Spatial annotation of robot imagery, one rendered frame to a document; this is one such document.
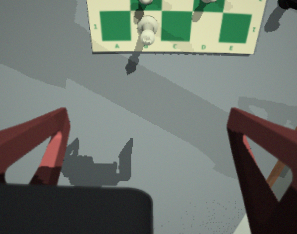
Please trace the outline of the green and cream chessboard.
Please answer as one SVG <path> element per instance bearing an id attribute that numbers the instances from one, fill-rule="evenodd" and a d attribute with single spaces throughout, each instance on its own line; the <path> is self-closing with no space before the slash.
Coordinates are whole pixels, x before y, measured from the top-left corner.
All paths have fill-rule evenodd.
<path id="1" fill-rule="evenodd" d="M 169 51 L 253 54 L 266 0 L 87 0 L 93 52 Z M 158 23 L 141 42 L 138 22 Z"/>

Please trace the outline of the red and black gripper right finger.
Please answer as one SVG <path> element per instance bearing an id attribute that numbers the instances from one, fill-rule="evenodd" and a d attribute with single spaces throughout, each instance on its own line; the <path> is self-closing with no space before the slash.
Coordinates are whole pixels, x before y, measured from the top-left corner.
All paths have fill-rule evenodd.
<path id="1" fill-rule="evenodd" d="M 297 234 L 297 131 L 231 108 L 227 132 L 251 234 Z M 292 182 L 280 201 L 246 136 L 291 169 Z"/>

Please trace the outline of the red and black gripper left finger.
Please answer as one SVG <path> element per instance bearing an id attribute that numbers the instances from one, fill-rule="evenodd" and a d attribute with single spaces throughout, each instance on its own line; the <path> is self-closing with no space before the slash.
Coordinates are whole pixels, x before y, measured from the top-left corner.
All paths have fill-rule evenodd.
<path id="1" fill-rule="evenodd" d="M 65 107 L 22 124 L 0 130 L 0 183 L 9 166 L 51 136 L 41 163 L 29 184 L 57 185 L 70 133 Z"/>

